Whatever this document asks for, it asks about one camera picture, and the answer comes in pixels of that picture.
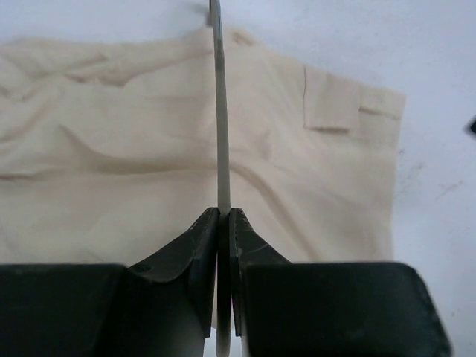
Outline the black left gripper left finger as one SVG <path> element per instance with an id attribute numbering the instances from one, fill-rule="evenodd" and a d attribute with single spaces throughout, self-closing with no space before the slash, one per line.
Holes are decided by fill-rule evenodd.
<path id="1" fill-rule="evenodd" d="M 218 224 L 219 210 L 207 208 L 179 237 L 129 267 L 154 283 L 183 278 L 186 298 L 206 338 L 210 337 L 213 314 Z"/>

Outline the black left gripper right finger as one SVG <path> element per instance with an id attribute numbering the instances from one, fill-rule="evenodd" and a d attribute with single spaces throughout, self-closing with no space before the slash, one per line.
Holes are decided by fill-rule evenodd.
<path id="1" fill-rule="evenodd" d="M 245 305 L 242 273 L 245 267 L 255 264 L 290 264 L 291 262 L 256 233 L 241 208 L 231 209 L 228 238 L 235 335 L 243 337 Z"/>

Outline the grey wire hanger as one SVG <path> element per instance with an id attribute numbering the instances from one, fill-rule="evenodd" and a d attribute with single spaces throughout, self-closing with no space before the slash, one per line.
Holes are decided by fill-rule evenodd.
<path id="1" fill-rule="evenodd" d="M 229 356 L 231 345 L 231 283 L 229 260 L 229 214 L 231 183 L 225 52 L 219 0 L 209 1 L 208 24 L 213 29 L 216 89 L 217 207 L 219 209 L 217 251 L 216 354 Z"/>

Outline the beige trousers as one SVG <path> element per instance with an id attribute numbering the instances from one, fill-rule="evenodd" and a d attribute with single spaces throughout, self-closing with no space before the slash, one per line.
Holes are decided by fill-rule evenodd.
<path id="1" fill-rule="evenodd" d="M 224 34 L 231 202 L 289 260 L 389 260 L 402 95 Z M 213 39 L 1 47 L 1 260 L 136 263 L 216 204 Z"/>

